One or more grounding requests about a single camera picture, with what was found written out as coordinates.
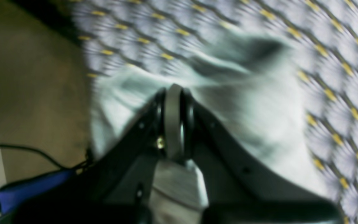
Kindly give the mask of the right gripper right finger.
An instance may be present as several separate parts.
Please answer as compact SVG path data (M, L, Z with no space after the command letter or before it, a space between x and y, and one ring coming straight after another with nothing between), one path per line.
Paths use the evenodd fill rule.
M222 123L181 91L182 151L204 176L202 224L342 224L337 206L280 177L234 140Z

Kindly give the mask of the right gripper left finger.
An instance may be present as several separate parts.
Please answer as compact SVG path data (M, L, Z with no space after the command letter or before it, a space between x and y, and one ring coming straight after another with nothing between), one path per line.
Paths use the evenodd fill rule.
M121 140L98 161L86 159L65 183L21 203L0 224L149 224L147 203L162 159L181 154L169 136L179 124L182 87L161 88Z

